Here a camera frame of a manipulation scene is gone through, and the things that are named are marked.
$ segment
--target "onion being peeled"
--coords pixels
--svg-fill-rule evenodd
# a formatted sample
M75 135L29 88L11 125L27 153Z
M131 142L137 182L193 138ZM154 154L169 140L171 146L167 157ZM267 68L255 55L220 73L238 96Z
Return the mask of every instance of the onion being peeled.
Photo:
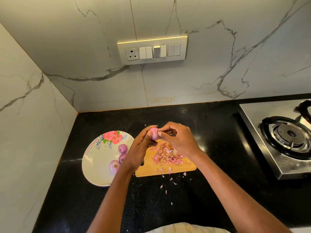
M152 140L156 141L158 139L161 139L161 137L158 136L158 128L152 127L150 131L152 131L152 135L151 135Z
M119 167L120 167L120 162L118 160L113 160L109 164L110 170L115 172L115 173L117 173Z
M118 151L119 151L121 154L126 153L126 152L127 152L127 145L126 145L126 144L121 144L121 145L119 145Z
M120 163L123 162L123 160L125 159L126 155L127 155L127 153L123 153L123 154L120 155L120 157L119 157L119 162Z

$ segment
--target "gas stove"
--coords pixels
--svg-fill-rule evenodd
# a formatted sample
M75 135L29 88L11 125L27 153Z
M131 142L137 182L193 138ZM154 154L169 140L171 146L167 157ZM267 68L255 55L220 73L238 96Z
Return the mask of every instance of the gas stove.
M278 180L311 174L311 100L240 107L244 122Z

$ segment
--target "clothing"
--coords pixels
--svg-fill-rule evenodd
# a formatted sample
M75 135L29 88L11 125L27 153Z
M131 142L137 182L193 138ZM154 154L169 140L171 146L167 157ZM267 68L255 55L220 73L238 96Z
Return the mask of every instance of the clothing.
M185 222L180 222L164 227L159 227L146 233L230 233L230 232L220 228L202 227L198 225L191 225Z

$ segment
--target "white plate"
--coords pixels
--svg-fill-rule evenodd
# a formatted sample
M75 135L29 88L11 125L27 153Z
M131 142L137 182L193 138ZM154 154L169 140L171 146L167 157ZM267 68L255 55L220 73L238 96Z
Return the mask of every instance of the white plate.
M118 147L126 144L130 149L134 138L122 131L110 131L97 137L86 149L82 158L85 178L97 186L110 186L115 174L110 170L112 160L119 160Z

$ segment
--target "person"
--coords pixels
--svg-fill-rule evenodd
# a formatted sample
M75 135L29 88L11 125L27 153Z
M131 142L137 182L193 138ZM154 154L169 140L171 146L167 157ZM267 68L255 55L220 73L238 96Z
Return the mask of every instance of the person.
M140 166L146 150L157 142L151 140L151 125L134 139L126 158L115 175L88 233L120 232L127 189L133 173ZM225 174L198 146L189 127L168 122L158 129L158 136L188 157L203 173L219 198L235 229L239 233L291 233L276 217L257 203L227 174ZM152 232L227 232L218 228L205 228L177 223Z

